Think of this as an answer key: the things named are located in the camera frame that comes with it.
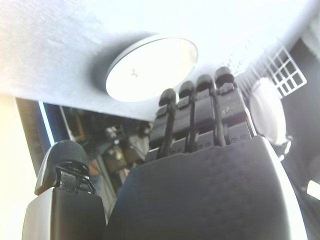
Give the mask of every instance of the round white object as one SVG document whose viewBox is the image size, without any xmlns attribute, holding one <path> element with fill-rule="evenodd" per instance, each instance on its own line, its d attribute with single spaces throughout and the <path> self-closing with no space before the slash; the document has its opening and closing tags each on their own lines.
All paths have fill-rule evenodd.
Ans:
<svg viewBox="0 0 320 240">
<path fill-rule="evenodd" d="M 256 130 L 270 143 L 282 145 L 286 141 L 286 119 L 276 86 L 268 78 L 261 78 L 252 88 L 249 104 Z"/>
<path fill-rule="evenodd" d="M 115 100 L 138 102 L 181 83 L 198 60 L 190 41 L 153 36 L 132 45 L 111 64 L 106 91 Z"/>
</svg>

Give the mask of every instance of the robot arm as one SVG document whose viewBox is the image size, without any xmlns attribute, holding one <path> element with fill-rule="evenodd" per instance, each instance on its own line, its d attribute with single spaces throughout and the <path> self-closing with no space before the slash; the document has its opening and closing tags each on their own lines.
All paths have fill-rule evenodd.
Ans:
<svg viewBox="0 0 320 240">
<path fill-rule="evenodd" d="M 107 226 L 83 150 L 54 145 L 22 239 L 306 240 L 290 182 L 256 136 L 229 70 L 219 69 L 215 82 L 208 75 L 196 86 L 185 82 L 179 98 L 172 89 L 161 95 L 146 164 L 131 169 Z M 53 154 L 66 143 L 69 150 Z"/>
</svg>

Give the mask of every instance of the robotic hand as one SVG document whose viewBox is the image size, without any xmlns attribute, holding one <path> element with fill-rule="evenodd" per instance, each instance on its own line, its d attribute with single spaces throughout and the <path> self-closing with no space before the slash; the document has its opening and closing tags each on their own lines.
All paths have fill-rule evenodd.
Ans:
<svg viewBox="0 0 320 240">
<path fill-rule="evenodd" d="M 256 136 L 225 67 L 163 92 L 146 164 L 132 168 L 106 225 L 83 149 L 48 151 L 23 240 L 306 240 L 297 199 L 269 142 Z"/>
</svg>

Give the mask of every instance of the back of robotic hand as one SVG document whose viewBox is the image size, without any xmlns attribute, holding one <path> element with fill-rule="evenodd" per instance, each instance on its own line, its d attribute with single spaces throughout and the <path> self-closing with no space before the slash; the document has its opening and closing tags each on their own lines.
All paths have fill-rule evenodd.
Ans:
<svg viewBox="0 0 320 240">
<path fill-rule="evenodd" d="M 182 84 L 178 103 L 163 92 L 146 164 L 131 169 L 107 226 L 75 145 L 48 151 L 23 240 L 307 239 L 288 177 L 225 67 Z"/>
</svg>

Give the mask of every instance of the glowing blue light strip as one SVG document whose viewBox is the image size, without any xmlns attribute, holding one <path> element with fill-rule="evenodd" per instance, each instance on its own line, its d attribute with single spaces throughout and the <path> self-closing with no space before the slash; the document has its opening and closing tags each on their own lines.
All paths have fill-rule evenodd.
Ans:
<svg viewBox="0 0 320 240">
<path fill-rule="evenodd" d="M 45 106 L 44 106 L 44 103 L 42 101 L 39 101 L 38 103 L 39 103 L 41 115 L 42 115 L 42 118 L 43 118 L 45 130 L 46 130 L 46 133 L 48 134 L 50 145 L 52 146 L 52 145 L 55 144 L 55 140 L 54 140 L 54 136 L 52 135 L 52 131 L 51 131 L 50 124 L 49 124 L 49 121 L 48 121 L 47 113 L 46 113 L 46 110 L 45 110 Z"/>
</svg>

